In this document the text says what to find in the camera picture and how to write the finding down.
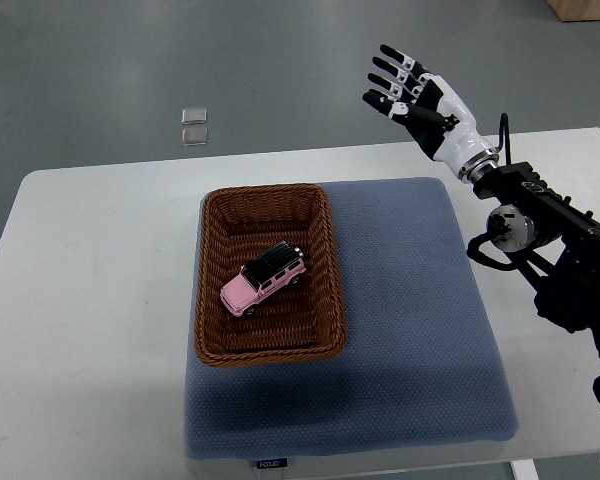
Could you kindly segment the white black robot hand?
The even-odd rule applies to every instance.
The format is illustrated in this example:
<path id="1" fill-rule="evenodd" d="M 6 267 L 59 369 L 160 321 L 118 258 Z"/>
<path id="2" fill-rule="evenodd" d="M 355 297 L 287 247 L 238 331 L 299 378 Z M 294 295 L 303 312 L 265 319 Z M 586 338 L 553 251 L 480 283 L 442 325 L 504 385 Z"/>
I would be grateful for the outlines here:
<path id="1" fill-rule="evenodd" d="M 478 163 L 495 160 L 495 147 L 477 132 L 474 115 L 441 76 L 430 76 L 420 92 L 421 82 L 414 75 L 430 74 L 430 71 L 389 45 L 382 44 L 380 51 L 401 67 L 377 56 L 372 58 L 372 63 L 399 83 L 374 73 L 368 73 L 367 79 L 393 98 L 417 99 L 414 105 L 395 102 L 379 91 L 368 90 L 362 96 L 365 103 L 406 126 L 424 154 L 446 164 L 457 178 L 466 178 Z M 415 86 L 409 89 L 405 85 Z"/>

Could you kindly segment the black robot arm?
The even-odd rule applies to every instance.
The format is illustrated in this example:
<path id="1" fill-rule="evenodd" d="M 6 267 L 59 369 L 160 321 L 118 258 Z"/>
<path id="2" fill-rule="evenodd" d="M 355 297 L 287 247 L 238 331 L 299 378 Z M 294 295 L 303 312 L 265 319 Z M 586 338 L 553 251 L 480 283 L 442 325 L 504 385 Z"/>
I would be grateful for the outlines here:
<path id="1" fill-rule="evenodd" d="M 450 85 L 420 62 L 381 45 L 379 74 L 364 101 L 404 127 L 422 152 L 441 162 L 480 199 L 500 205 L 467 254 L 500 271 L 519 271 L 534 288 L 539 316 L 569 333 L 588 330 L 600 358 L 600 222 L 574 208 L 527 162 L 511 159 L 507 115 L 498 143 L 479 134 L 474 115 Z"/>

